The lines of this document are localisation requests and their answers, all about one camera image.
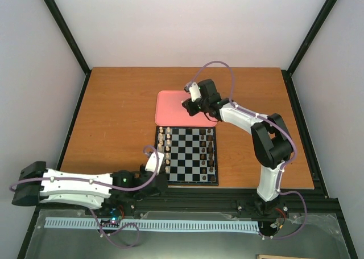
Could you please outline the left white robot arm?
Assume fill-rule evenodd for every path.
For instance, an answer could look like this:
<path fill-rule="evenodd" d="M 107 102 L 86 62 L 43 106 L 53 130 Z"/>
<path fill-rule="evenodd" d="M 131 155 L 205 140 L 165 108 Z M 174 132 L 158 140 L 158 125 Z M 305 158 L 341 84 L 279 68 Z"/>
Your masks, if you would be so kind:
<path fill-rule="evenodd" d="M 148 160 L 138 171 L 121 170 L 105 174 L 73 174 L 46 167 L 37 161 L 20 172 L 11 185 L 12 204 L 21 207 L 61 203 L 100 209 L 112 215 L 117 208 L 132 205 L 168 188 L 168 162 Z"/>

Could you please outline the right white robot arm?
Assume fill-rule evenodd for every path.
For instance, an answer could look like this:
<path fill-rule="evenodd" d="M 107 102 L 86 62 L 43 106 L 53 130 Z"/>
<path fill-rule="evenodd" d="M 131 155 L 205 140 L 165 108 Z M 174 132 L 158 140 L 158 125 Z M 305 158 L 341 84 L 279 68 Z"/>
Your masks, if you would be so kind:
<path fill-rule="evenodd" d="M 209 102 L 207 98 L 188 98 L 181 103 L 190 116 L 208 114 L 217 121 L 232 124 L 251 134 L 254 154 L 261 164 L 254 208 L 267 215 L 278 204 L 282 176 L 296 155 L 296 146 L 279 114 L 255 113 L 229 99 Z"/>

